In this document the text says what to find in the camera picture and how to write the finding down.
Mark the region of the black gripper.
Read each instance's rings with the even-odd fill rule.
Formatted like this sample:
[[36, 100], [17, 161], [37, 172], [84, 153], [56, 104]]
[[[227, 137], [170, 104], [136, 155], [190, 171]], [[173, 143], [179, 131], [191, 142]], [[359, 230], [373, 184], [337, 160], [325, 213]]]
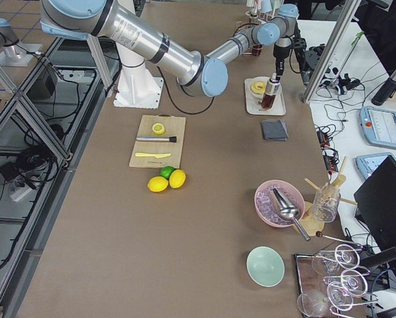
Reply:
[[281, 81], [284, 73], [285, 59], [287, 59], [292, 52], [295, 53], [299, 65], [299, 71], [302, 72], [305, 65], [305, 49], [306, 41], [300, 36], [283, 37], [280, 38], [273, 47], [273, 56], [275, 58], [276, 80]]

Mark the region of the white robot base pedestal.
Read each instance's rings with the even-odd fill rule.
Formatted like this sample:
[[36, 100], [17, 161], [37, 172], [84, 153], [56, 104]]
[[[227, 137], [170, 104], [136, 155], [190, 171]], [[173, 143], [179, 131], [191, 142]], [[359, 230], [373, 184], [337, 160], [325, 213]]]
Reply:
[[145, 66], [145, 59], [117, 43], [122, 70], [114, 100], [115, 107], [157, 109], [163, 79], [154, 78]]

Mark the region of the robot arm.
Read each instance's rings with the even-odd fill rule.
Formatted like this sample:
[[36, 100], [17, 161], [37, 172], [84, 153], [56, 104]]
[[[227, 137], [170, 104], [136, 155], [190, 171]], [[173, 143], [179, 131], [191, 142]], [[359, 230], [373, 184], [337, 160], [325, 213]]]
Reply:
[[117, 1], [41, 1], [42, 30], [54, 36], [107, 36], [177, 78], [189, 96], [215, 97], [228, 85], [227, 64], [255, 45], [277, 45], [295, 30], [298, 8], [281, 5], [276, 17], [239, 31], [208, 55], [188, 51]]

